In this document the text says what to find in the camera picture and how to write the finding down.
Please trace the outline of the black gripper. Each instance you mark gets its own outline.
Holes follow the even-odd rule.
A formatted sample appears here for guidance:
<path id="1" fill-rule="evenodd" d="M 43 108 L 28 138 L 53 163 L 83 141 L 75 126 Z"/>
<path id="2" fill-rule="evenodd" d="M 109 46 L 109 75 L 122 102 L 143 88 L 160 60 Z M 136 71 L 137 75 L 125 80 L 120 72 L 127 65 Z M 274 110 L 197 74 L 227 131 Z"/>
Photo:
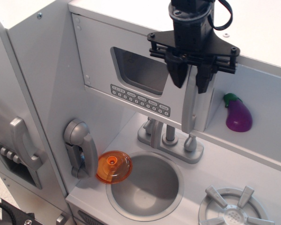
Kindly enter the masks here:
<path id="1" fill-rule="evenodd" d="M 233 21 L 229 4 L 224 7 L 230 14 L 222 26 L 214 24 L 213 4 L 170 4 L 169 16 L 173 30 L 152 32 L 150 55 L 164 59 L 173 83 L 181 88 L 186 79 L 188 64 L 197 66 L 198 93 L 206 93 L 209 83 L 218 71 L 235 73 L 240 49 L 220 39 L 215 31 L 227 29 Z"/>

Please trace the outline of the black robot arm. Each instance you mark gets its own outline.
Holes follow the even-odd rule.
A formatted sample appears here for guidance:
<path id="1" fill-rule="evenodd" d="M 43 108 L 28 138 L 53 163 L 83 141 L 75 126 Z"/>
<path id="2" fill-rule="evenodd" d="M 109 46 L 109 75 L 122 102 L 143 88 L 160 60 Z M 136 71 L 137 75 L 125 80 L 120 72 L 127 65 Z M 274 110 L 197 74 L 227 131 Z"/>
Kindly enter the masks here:
<path id="1" fill-rule="evenodd" d="M 181 88 L 188 66 L 197 67 L 198 93 L 207 91 L 218 71 L 235 73 L 240 49 L 222 39 L 215 31 L 228 28 L 233 18 L 222 26 L 214 25 L 213 0 L 173 0 L 168 10 L 172 31 L 148 34 L 150 55 L 164 59 L 173 83 Z"/>

